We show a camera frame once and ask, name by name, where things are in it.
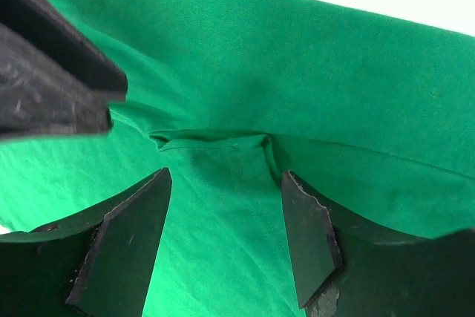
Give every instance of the green fabric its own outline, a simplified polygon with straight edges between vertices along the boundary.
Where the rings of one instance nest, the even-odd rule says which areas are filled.
[[[434,237],[475,226],[475,39],[313,0],[50,0],[128,75],[107,137],[0,146],[29,230],[163,166],[144,316],[302,316],[278,189]]]

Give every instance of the green cloth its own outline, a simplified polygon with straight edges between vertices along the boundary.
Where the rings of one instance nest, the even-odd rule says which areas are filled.
[[[144,316],[302,316],[279,175],[378,223],[475,226],[475,39],[313,0],[50,0],[128,75],[107,137],[0,146],[29,230],[168,166]]]

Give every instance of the green towel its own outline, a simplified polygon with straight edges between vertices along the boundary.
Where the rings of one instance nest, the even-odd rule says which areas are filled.
[[[29,230],[168,166],[145,317],[303,316],[291,169],[377,223],[475,226],[475,39],[314,0],[50,0],[128,75],[107,137],[2,144],[0,223]]]

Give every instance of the blurry black object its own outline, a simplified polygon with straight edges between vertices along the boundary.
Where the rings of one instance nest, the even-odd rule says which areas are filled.
[[[170,192],[163,169],[75,215],[0,235],[0,316],[141,317]]]
[[[100,134],[125,74],[46,0],[0,0],[0,139]]]
[[[307,316],[475,316],[475,230],[406,235],[345,209],[292,172],[281,190]]]

